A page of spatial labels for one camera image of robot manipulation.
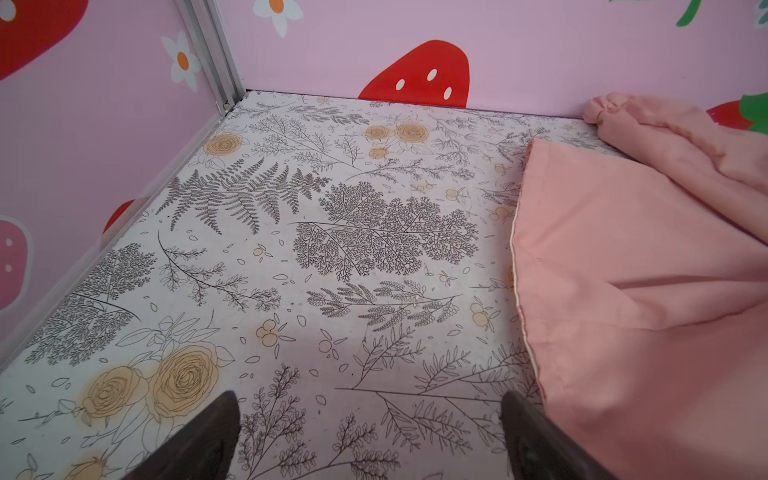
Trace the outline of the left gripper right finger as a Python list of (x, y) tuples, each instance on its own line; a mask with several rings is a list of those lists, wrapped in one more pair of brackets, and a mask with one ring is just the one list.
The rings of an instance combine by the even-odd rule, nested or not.
[(515, 479), (617, 479), (519, 393), (504, 394), (500, 419)]

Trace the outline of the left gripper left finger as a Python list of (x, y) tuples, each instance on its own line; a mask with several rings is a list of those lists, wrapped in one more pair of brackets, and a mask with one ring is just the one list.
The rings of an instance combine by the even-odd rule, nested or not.
[(225, 391), (124, 479), (225, 479), (240, 429), (237, 396)]

